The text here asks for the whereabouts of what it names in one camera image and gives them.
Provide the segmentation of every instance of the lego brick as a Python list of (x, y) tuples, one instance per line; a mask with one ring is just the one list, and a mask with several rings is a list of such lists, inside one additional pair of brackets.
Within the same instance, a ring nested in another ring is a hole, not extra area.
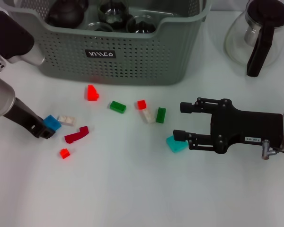
[(145, 117), (145, 119), (147, 120), (148, 123), (155, 123), (156, 119), (155, 116), (153, 115), (153, 113), (149, 110), (149, 108), (146, 108), (144, 110), (142, 110), (142, 113)]
[(93, 85), (88, 85), (87, 88), (87, 100), (88, 101), (97, 101), (99, 98), (99, 94)]
[(68, 151), (68, 149), (62, 149), (62, 150), (60, 151), (60, 155), (61, 155), (61, 157), (62, 157), (63, 159), (65, 159), (65, 158), (67, 158), (68, 156), (70, 156), (71, 154), (70, 154), (70, 152)]
[(144, 110), (146, 109), (146, 102), (145, 100), (140, 100), (137, 102), (137, 105), (138, 105), (138, 109), (139, 110)]
[(67, 136), (64, 136), (65, 138), (65, 141), (67, 143), (73, 143), (77, 140), (80, 140), (82, 139), (83, 137), (87, 136), (89, 134), (89, 129), (87, 126), (84, 126), (84, 127), (81, 127), (79, 128), (79, 132), (77, 133), (74, 133), (74, 134), (71, 134), (71, 135), (67, 135)]
[(164, 123), (165, 113), (166, 113), (166, 109), (159, 107), (158, 114), (157, 114), (157, 119), (156, 119), (157, 123), (161, 123), (161, 124)]
[(49, 115), (47, 118), (43, 120), (43, 123), (50, 129), (57, 131), (61, 124), (51, 115)]
[(64, 124), (64, 125), (74, 126), (75, 125), (75, 118), (62, 115), (62, 116), (58, 117), (58, 122), (60, 124)]
[(125, 105), (123, 105), (123, 104), (121, 104), (121, 103), (118, 103), (118, 102), (116, 102), (116, 101), (113, 101), (113, 102), (110, 104), (109, 108), (110, 108), (111, 110), (117, 111), (117, 112), (119, 112), (119, 113), (121, 113), (121, 114), (123, 114), (123, 113), (125, 112), (125, 110), (126, 110), (126, 106), (125, 106)]
[(166, 143), (174, 153), (178, 153), (188, 147), (188, 143), (186, 141), (175, 141), (174, 136), (168, 137), (166, 139)]

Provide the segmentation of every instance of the perforated basket wall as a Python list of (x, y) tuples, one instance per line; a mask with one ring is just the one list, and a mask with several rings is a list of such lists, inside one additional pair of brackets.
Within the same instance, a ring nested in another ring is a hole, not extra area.
[[(52, 0), (22, 0), (18, 8), (11, 1), (4, 0), (2, 6), (40, 44), (46, 55), (40, 66), (45, 75), (135, 85), (168, 85), (184, 77), (201, 21), (210, 8), (208, 2), (202, 10), (202, 2), (186, 0), (186, 5), (175, 9), (186, 17), (161, 20), (153, 34), (129, 34), (52, 27), (44, 22)], [(143, 4), (147, 9), (149, 3)], [(115, 51), (116, 58), (90, 58), (86, 50)]]

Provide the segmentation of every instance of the basket label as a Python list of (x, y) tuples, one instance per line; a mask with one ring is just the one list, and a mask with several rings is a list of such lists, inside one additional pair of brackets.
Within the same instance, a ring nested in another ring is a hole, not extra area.
[(116, 58), (115, 51), (85, 50), (88, 58)]

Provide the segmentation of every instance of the dark red block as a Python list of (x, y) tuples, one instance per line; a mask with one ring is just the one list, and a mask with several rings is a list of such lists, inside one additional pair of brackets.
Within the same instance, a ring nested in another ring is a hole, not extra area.
[(146, 102), (145, 102), (145, 100), (140, 100), (140, 101), (138, 101), (138, 109), (139, 109), (139, 110), (144, 110), (144, 109), (146, 109)]
[(82, 139), (83, 137), (87, 136), (89, 134), (89, 129), (87, 126), (84, 126), (84, 127), (81, 127), (79, 128), (80, 129), (80, 132), (77, 132), (75, 134), (71, 134), (71, 135), (68, 135), (68, 136), (65, 136), (65, 141), (67, 143), (73, 143), (77, 140), (80, 140)]

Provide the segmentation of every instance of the glass teapot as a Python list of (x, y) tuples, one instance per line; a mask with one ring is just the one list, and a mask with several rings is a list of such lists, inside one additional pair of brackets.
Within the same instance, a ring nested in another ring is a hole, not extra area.
[(257, 77), (273, 63), (284, 44), (284, 4), (278, 0), (250, 0), (225, 38), (225, 51)]

